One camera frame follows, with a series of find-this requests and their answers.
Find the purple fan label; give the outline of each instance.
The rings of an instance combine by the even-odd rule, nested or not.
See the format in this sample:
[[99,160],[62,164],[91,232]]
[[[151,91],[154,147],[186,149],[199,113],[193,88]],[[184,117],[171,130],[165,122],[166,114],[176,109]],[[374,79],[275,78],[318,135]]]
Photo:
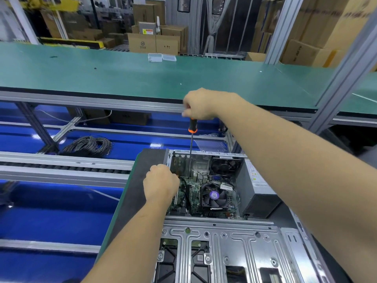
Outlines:
[[213,190],[213,191],[210,192],[210,198],[212,200],[217,200],[217,199],[219,199],[219,197],[220,197],[220,195],[217,191]]

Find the hand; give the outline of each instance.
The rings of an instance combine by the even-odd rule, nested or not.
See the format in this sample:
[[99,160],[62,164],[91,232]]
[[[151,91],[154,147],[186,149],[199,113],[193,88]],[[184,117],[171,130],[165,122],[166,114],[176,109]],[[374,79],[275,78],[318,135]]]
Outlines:
[[217,110],[224,98],[230,95],[229,92],[214,91],[205,88],[190,91],[183,99],[185,111],[183,117],[205,120],[218,117]]
[[143,185],[147,202],[157,200],[168,207],[177,193],[179,178],[166,165],[158,164],[150,167]]

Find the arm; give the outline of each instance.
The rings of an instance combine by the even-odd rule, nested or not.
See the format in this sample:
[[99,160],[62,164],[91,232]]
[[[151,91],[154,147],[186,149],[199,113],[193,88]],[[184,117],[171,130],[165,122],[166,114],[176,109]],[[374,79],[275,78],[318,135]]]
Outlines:
[[183,116],[219,117],[253,165],[355,282],[377,277],[377,170],[237,94],[199,89]]
[[179,179],[169,168],[152,166],[144,179],[146,204],[125,225],[82,283],[150,283],[157,262],[166,210]]

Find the screwdriver handle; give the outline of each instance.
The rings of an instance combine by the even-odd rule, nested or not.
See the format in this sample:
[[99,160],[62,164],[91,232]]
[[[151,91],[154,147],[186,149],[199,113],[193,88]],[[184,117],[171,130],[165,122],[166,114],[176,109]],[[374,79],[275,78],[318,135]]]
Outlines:
[[190,126],[188,131],[192,134],[196,133],[198,130],[198,120],[197,119],[190,119]]

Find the gray cable bundle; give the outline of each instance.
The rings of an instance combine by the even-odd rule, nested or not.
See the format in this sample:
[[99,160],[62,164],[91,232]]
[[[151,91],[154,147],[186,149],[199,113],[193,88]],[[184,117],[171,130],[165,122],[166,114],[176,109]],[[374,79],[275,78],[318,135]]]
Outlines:
[[63,152],[77,152],[79,150],[86,150],[90,153],[97,154],[99,156],[105,156],[110,154],[112,144],[109,139],[104,137],[95,138],[93,136],[84,136],[73,141],[67,147],[63,149]]

